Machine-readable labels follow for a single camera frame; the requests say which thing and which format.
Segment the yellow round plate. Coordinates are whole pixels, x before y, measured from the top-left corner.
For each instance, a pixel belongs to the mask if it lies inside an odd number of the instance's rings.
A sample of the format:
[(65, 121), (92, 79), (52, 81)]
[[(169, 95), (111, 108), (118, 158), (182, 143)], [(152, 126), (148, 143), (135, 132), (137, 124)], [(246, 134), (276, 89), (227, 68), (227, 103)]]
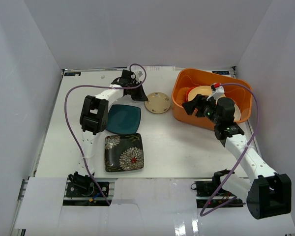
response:
[(211, 93), (212, 91), (210, 86), (198, 86), (190, 91), (188, 101), (193, 100), (197, 94), (209, 96)]

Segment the small orange plate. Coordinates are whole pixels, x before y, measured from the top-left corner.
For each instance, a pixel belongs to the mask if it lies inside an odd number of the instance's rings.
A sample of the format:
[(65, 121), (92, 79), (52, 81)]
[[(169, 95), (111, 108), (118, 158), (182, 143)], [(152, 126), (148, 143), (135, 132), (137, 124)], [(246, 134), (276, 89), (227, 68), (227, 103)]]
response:
[(188, 96), (189, 96), (190, 91), (193, 90), (194, 88), (196, 88), (196, 87), (190, 87), (190, 88), (187, 90), (186, 95), (185, 95), (185, 101), (186, 101), (186, 102), (188, 102)]

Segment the small beige patterned plate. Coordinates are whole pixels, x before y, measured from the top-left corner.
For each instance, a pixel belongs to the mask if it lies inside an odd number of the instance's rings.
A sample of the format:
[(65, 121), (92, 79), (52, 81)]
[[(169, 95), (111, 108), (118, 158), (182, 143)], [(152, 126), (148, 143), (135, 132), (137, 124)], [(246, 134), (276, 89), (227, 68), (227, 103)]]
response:
[(145, 102), (145, 108), (151, 113), (162, 114), (171, 107), (169, 96), (162, 92), (153, 92), (147, 98), (148, 101)]

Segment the teal square plate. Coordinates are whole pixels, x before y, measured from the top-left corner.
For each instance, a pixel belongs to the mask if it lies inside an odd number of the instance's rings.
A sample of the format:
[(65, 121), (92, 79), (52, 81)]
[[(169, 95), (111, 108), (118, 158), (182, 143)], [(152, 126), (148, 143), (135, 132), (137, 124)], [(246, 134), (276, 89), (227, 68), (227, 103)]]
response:
[(140, 121), (139, 107), (114, 104), (108, 112), (106, 130), (114, 134), (133, 134), (137, 132)]

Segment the cream round plate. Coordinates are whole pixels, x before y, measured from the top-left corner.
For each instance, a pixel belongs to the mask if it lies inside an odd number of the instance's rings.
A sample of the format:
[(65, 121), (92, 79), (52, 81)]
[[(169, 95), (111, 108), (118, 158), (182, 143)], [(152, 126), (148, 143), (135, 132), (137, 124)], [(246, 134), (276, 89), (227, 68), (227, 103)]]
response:
[(234, 104), (235, 113), (234, 113), (234, 121), (240, 121), (241, 119), (241, 111), (237, 104)]

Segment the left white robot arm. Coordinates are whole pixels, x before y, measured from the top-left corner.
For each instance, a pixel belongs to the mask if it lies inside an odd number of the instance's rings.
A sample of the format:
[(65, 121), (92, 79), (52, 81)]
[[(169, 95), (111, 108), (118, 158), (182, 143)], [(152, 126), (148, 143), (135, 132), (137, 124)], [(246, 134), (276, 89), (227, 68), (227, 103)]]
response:
[[(120, 98), (129, 95), (133, 101), (148, 101), (143, 89), (147, 78), (144, 67), (134, 63), (124, 69), (121, 76), (114, 79), (109, 86), (79, 85), (71, 88), (64, 99), (64, 116), (69, 132), (76, 142), (81, 153), (81, 163), (78, 164), (78, 174), (86, 173), (91, 181), (98, 186), (94, 178), (92, 158), (95, 156), (95, 147), (100, 134), (106, 129), (110, 107)], [(82, 129), (82, 143), (79, 143), (68, 119), (67, 103), (71, 92), (79, 88), (103, 89), (100, 94), (87, 95), (84, 98), (79, 124)]]

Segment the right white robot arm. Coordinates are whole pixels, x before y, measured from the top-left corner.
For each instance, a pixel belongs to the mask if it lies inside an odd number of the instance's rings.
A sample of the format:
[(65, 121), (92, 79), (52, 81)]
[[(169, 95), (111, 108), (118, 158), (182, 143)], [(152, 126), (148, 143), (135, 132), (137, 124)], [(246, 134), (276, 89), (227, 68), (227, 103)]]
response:
[(279, 174), (250, 147), (244, 131), (235, 122), (235, 103), (232, 99), (196, 95), (183, 103), (188, 115), (207, 118), (214, 124), (214, 134), (223, 147), (236, 159), (231, 170), (215, 172), (212, 178), (213, 198), (230, 192), (245, 203), (255, 219), (288, 214), (292, 210), (292, 181)]

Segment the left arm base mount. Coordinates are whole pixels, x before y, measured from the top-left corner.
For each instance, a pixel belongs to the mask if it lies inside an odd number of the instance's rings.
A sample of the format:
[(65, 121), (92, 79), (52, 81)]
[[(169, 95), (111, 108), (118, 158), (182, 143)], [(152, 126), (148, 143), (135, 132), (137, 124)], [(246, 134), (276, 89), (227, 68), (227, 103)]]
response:
[(99, 181), (98, 185), (88, 176), (75, 172), (69, 174), (63, 205), (76, 207), (108, 207), (111, 203), (111, 183)]

